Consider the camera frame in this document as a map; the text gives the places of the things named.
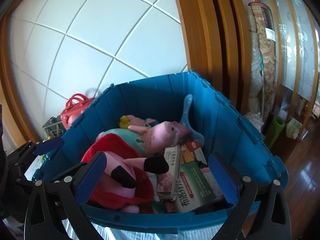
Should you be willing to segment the red-dressed pig plush toy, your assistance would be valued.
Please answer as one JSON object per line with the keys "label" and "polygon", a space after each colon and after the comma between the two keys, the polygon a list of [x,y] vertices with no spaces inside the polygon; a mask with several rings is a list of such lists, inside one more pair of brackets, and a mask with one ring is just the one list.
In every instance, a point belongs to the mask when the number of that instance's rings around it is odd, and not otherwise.
{"label": "red-dressed pig plush toy", "polygon": [[165,174],[169,165],[162,155],[141,157],[114,133],[100,133],[86,151],[82,162],[103,153],[106,167],[89,201],[109,210],[139,213],[139,206],[153,201],[155,190],[147,173]]}

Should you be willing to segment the small red white box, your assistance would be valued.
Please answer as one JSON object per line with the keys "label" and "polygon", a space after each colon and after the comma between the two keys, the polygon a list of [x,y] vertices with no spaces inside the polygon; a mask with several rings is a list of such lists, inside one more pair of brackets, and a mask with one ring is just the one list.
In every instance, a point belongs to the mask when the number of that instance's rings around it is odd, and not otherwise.
{"label": "small red white box", "polygon": [[177,188],[180,174],[180,146],[166,148],[164,157],[169,165],[169,170],[167,173],[161,174],[159,176],[157,184],[157,194],[160,200],[174,201],[177,197]]}

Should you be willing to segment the green-dressed pig plush toy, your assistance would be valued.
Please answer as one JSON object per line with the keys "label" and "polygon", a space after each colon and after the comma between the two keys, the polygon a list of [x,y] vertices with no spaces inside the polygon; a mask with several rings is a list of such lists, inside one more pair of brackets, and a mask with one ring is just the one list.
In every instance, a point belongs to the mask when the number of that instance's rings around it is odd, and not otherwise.
{"label": "green-dressed pig plush toy", "polygon": [[161,122],[151,128],[130,125],[127,129],[114,128],[101,132],[97,140],[115,134],[143,157],[162,154],[168,147],[184,144],[191,137],[191,130],[178,122]]}

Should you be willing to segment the striped blue table cloth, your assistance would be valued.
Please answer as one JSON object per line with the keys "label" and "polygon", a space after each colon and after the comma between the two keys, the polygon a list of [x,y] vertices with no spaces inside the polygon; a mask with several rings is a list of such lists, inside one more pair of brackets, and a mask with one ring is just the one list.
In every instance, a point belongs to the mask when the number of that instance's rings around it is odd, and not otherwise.
{"label": "striped blue table cloth", "polygon": [[[3,225],[6,226],[15,239],[24,239],[24,223],[16,220],[12,215],[2,220]],[[221,228],[221,224],[217,226],[211,226],[204,229],[182,231],[178,234],[164,234],[164,233],[143,233],[133,232],[126,230],[113,229],[109,227],[100,226],[92,223],[97,232],[103,237],[103,239],[135,239],[135,240],[147,240],[147,239],[212,239],[218,230]]]}

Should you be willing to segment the black gift box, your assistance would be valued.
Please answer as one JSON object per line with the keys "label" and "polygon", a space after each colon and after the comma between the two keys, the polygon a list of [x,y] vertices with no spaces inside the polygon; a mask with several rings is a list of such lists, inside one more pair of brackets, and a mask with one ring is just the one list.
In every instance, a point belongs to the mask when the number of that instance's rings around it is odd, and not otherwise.
{"label": "black gift box", "polygon": [[66,131],[59,115],[52,116],[42,128],[48,137],[60,137]]}

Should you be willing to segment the white green medicine box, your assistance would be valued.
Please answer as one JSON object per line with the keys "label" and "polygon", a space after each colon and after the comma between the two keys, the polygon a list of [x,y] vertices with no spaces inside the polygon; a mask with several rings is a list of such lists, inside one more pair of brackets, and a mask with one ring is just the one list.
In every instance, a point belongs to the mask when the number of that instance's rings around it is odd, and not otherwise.
{"label": "white green medicine box", "polygon": [[217,200],[217,196],[195,161],[183,163],[175,200],[178,213],[193,211]]}

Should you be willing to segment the blue plastic crate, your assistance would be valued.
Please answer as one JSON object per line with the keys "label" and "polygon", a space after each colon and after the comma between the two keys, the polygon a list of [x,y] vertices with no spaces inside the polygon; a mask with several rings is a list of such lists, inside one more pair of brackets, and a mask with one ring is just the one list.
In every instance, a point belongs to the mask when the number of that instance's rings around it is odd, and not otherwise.
{"label": "blue plastic crate", "polygon": [[271,154],[258,130],[242,116],[220,92],[194,71],[136,80],[107,88],[80,114],[63,135],[63,145],[48,154],[34,173],[34,179],[51,181],[61,172],[80,162],[99,133],[116,128],[120,117],[133,114],[157,121],[179,121],[186,96],[193,96],[189,122],[204,136],[204,155],[209,168],[222,187],[227,204],[216,211],[197,215],[132,214],[111,211],[94,204],[83,205],[94,223],[110,228],[146,233],[178,233],[222,224],[237,204],[239,195],[222,171],[218,160],[233,167],[240,175],[257,183],[289,182],[288,171]]}

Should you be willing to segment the red bear suitcase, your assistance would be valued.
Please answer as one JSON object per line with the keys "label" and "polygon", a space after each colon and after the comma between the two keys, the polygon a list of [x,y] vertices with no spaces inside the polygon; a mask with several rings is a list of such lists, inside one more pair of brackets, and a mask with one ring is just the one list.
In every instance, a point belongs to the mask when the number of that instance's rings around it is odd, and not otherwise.
{"label": "red bear suitcase", "polygon": [[71,124],[82,114],[95,98],[88,98],[84,94],[76,93],[72,95],[66,102],[60,119],[65,129],[69,129]]}

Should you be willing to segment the green rolled mat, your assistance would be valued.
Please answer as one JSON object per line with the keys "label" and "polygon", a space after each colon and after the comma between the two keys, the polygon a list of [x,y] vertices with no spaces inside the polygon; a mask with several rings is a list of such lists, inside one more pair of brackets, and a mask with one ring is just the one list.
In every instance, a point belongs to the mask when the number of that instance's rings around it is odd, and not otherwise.
{"label": "green rolled mat", "polygon": [[264,143],[268,148],[273,146],[284,127],[285,121],[279,116],[274,116],[264,140]]}

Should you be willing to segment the blue plastic scoop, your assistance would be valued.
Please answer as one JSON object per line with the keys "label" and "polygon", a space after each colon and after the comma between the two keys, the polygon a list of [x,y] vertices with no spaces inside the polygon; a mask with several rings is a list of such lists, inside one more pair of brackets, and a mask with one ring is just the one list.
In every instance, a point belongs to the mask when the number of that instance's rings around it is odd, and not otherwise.
{"label": "blue plastic scoop", "polygon": [[186,95],[183,101],[183,112],[182,112],[182,117],[180,119],[180,124],[188,128],[190,130],[191,139],[197,140],[200,146],[203,147],[205,143],[204,136],[201,133],[197,132],[195,129],[193,129],[189,122],[189,112],[190,112],[192,103],[193,103],[193,95],[192,94]]}

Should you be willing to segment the rolled patterned carpet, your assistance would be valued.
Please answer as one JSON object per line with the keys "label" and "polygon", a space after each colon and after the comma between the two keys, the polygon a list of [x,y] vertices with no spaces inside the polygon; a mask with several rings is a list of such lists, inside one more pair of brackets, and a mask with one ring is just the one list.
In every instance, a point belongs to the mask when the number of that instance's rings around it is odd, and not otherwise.
{"label": "rolled patterned carpet", "polygon": [[272,108],[273,90],[276,79],[276,32],[272,11],[261,2],[248,4],[251,19],[255,22],[258,46],[263,63],[264,92],[261,94],[263,120],[266,121]]}

